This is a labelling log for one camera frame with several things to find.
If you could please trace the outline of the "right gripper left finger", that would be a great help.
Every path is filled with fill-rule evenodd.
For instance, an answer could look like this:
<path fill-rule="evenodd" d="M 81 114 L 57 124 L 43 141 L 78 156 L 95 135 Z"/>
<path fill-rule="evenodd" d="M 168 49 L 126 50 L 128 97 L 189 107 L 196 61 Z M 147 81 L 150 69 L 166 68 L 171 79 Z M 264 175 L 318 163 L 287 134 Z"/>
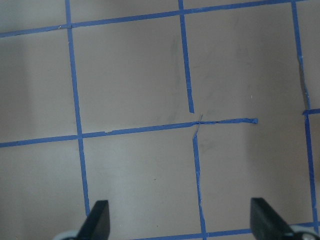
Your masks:
<path fill-rule="evenodd" d="M 108 240 L 111 232 L 108 200 L 98 200 L 81 228 L 57 234 L 54 240 Z"/>

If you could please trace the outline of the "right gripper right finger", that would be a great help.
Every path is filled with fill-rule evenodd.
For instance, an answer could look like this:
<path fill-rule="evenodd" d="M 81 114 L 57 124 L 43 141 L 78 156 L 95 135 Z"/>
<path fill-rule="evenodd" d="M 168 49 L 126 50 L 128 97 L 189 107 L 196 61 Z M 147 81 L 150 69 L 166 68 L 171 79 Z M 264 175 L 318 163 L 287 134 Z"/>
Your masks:
<path fill-rule="evenodd" d="M 256 240 L 316 240 L 307 227 L 290 226 L 262 197 L 250 199 L 250 230 Z"/>

